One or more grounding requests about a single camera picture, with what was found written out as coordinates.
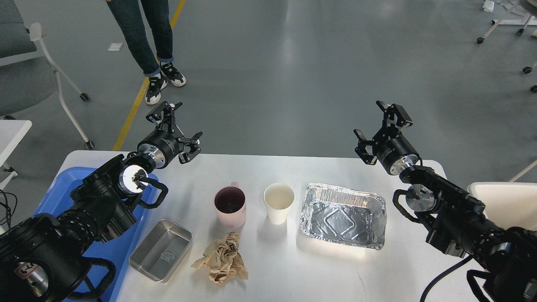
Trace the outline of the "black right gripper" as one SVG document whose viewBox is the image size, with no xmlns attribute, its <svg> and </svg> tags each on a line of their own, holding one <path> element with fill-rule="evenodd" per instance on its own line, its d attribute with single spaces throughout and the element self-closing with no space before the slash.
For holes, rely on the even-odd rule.
<svg viewBox="0 0 537 302">
<path fill-rule="evenodd" d="M 375 141 L 368 140 L 361 130 L 354 129 L 357 137 L 355 153 L 367 165 L 374 166 L 378 160 L 388 174 L 401 174 L 420 160 L 416 149 L 402 134 L 414 121 L 401 105 L 389 105 L 382 101 L 375 103 L 383 113 L 381 128 L 375 135 Z"/>
</svg>

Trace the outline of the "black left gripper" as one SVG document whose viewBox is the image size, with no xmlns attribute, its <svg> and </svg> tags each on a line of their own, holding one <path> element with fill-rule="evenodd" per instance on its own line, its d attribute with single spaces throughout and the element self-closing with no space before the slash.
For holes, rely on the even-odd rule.
<svg viewBox="0 0 537 302">
<path fill-rule="evenodd" d="M 138 144 L 138 153 L 149 156 L 155 169 L 165 168 L 176 157 L 180 164 L 189 163 L 201 152 L 199 139 L 203 132 L 186 138 L 176 125 L 175 113 L 182 105 L 163 101 L 146 115 L 156 127 Z"/>
</svg>

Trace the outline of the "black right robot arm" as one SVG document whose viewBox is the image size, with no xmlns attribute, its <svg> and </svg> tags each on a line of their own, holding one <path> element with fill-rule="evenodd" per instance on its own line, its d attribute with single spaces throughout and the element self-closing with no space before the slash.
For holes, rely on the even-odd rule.
<svg viewBox="0 0 537 302">
<path fill-rule="evenodd" d="M 382 126 L 372 139 L 355 129 L 355 153 L 365 164 L 380 162 L 388 174 L 409 184 L 393 194 L 397 210 L 428 230 L 428 244 L 461 258 L 430 281 L 420 300 L 445 276 L 475 260 L 482 270 L 468 270 L 466 279 L 478 301 L 535 302 L 536 232 L 519 226 L 504 229 L 489 220 L 482 201 L 424 166 L 402 134 L 413 125 L 405 109 L 381 101 L 376 105 L 383 112 Z"/>
</svg>

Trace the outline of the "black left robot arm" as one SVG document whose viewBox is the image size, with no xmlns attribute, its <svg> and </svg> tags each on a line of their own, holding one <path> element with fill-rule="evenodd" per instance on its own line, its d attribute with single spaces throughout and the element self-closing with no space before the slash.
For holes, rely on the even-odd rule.
<svg viewBox="0 0 537 302">
<path fill-rule="evenodd" d="M 176 125 L 181 106 L 164 101 L 148 113 L 153 132 L 136 151 L 117 155 L 86 176 L 71 191 L 69 209 L 58 216 L 37 214 L 2 233 L 2 302 L 100 300 L 114 281 L 115 264 L 84 253 L 94 242 L 127 232 L 137 222 L 137 207 L 161 205 L 169 190 L 150 173 L 175 158 L 188 163 L 200 153 L 203 133 L 187 138 Z"/>
</svg>

